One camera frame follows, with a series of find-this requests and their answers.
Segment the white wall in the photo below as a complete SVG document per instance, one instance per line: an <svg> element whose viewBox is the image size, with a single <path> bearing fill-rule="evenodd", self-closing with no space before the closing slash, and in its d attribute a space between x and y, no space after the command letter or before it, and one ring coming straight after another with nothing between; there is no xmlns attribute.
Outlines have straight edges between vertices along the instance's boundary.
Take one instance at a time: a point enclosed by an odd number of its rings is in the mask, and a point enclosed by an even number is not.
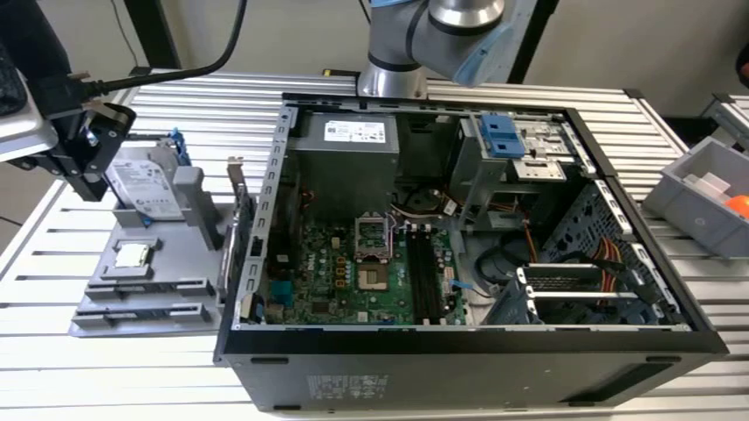
<svg viewBox="0 0 749 421"><path fill-rule="evenodd" d="M660 113L695 115L710 93L746 92L746 42L746 0L560 0L525 83L636 88Z"/></svg>
<svg viewBox="0 0 749 421"><path fill-rule="evenodd" d="M121 0L125 33L145 64ZM237 0L162 0L184 68L214 61ZM132 59L106 0L39 0L75 70L121 77ZM749 41L749 0L560 0L525 83L638 88L658 111L696 114L708 94L744 92L734 57ZM356 0L249 0L225 70L360 70L368 27Z"/></svg>
<svg viewBox="0 0 749 421"><path fill-rule="evenodd" d="M161 4L181 32L173 36L182 67L209 64L225 47L237 0ZM368 26L356 0L250 0L244 19L225 70L318 75L324 68L364 68Z"/></svg>
<svg viewBox="0 0 749 421"><path fill-rule="evenodd" d="M128 10L121 0L114 0L114 4L137 62L145 66L145 55ZM109 0L38 0L38 5L67 52L71 71L86 70L94 79L101 80L126 76L134 63L118 32Z"/></svg>

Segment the ram slot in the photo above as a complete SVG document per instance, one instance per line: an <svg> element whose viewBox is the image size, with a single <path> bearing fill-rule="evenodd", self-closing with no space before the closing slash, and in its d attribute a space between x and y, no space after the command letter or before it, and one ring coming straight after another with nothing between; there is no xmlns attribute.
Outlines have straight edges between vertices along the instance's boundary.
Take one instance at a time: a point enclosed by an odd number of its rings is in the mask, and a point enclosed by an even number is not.
<svg viewBox="0 0 749 421"><path fill-rule="evenodd" d="M433 248L427 232L408 232L405 237L408 278L411 279L413 323L440 322L440 291L436 283Z"/></svg>

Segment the power cable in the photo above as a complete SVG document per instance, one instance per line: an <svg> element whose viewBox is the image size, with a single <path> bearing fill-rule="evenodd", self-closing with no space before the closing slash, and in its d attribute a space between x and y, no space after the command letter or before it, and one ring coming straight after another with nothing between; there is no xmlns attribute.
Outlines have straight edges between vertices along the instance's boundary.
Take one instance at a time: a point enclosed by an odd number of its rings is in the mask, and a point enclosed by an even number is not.
<svg viewBox="0 0 749 421"><path fill-rule="evenodd" d="M364 0L358 0L358 6L361 6L361 12L364 13L365 23L372 24L372 19L369 18L369 14L365 12Z"/></svg>
<svg viewBox="0 0 749 421"><path fill-rule="evenodd" d="M94 81L87 82L86 85L86 95L87 97L106 95L113 90L136 88L137 86L149 85L160 82L178 81L188 77L196 77L208 75L222 67L225 62L233 53L233 48L236 47L236 40L238 39L238 33L241 29L241 21L244 20L244 12L246 10L246 0L240 0L236 7L236 18L233 19L232 33L229 35L229 40L222 50L222 54L212 64L202 66L201 68L190 68L186 70L178 70L176 72L160 73L154 75L144 75L129 77L125 79L117 79L113 81Z"/></svg>
<svg viewBox="0 0 749 421"><path fill-rule="evenodd" d="M10 218L5 218L2 215L0 215L0 221L5 221L7 224L13 224L14 226L23 226L23 224L21 224L18 221Z"/></svg>
<svg viewBox="0 0 749 421"><path fill-rule="evenodd" d="M137 67L136 52L132 50L132 46L129 45L129 39L128 36L125 35L125 30L121 27L121 21L118 20L117 5L114 4L114 0L109 0L109 3L111 3L111 9L114 10L114 19L117 20L118 33L121 33L121 38L125 40L125 45L128 46L129 55L132 55L132 61L136 63L134 66Z"/></svg>

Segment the orange object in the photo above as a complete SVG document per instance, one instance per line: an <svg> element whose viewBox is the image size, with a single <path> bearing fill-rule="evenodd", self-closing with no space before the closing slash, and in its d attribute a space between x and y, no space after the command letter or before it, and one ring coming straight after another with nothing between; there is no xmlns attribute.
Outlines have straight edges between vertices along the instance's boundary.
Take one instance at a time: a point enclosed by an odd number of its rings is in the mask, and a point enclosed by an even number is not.
<svg viewBox="0 0 749 421"><path fill-rule="evenodd" d="M749 196L735 196L724 201L724 206L738 212L744 218L749 218Z"/></svg>

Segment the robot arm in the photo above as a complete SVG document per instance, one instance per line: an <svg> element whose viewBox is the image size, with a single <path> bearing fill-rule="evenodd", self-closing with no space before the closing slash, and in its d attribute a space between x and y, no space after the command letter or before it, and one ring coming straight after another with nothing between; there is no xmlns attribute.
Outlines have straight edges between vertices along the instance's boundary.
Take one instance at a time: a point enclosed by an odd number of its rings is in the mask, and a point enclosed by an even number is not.
<svg viewBox="0 0 749 421"><path fill-rule="evenodd" d="M229 42L202 67L115 81L83 82L34 0L0 0L0 162L45 168L79 197L98 201L105 171L136 118L101 103L109 92L206 75L232 55L246 0L238 1ZM500 22L503 0L372 0L369 64L361 96L425 97L421 66L475 86L497 67L511 28Z"/></svg>
<svg viewBox="0 0 749 421"><path fill-rule="evenodd" d="M206 75L228 61L246 0L238 1L232 34L218 60L201 68L115 81L71 74L34 0L0 0L0 162L42 167L65 178L85 201L106 192L105 171L136 119L121 105L97 98L120 89Z"/></svg>
<svg viewBox="0 0 749 421"><path fill-rule="evenodd" d="M421 66L464 86L497 68L509 23L503 0L372 0L368 66L357 94L425 97Z"/></svg>

